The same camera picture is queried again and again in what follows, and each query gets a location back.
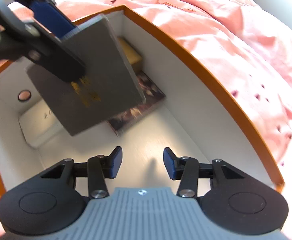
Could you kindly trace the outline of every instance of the pink bedding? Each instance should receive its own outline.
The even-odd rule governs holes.
[[[188,49],[232,93],[286,181],[292,239],[292,31],[252,0],[56,0],[71,19],[125,4]],[[21,17],[31,11],[14,3]]]

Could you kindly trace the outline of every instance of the white logo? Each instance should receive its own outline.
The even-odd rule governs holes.
[[[145,191],[144,189],[140,189],[139,191],[137,191],[137,193],[141,196],[146,195],[148,192]]]

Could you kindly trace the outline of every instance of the gray gripper base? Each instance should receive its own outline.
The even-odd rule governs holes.
[[[227,231],[211,222],[195,199],[177,197],[169,187],[116,188],[110,197],[91,200],[75,223],[57,233],[36,237],[7,233],[1,238],[26,239],[287,240],[279,230],[260,236]]]

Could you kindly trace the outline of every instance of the illustrated cover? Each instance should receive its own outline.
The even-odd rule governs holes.
[[[141,71],[137,75],[137,80],[146,97],[146,103],[130,108],[108,120],[117,136],[155,110],[166,97],[144,72]]]

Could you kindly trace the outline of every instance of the book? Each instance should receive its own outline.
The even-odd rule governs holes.
[[[146,102],[117,114],[108,120],[117,136],[122,135],[132,125],[154,111],[166,97],[144,72],[141,71],[137,75],[137,80],[145,95]]]

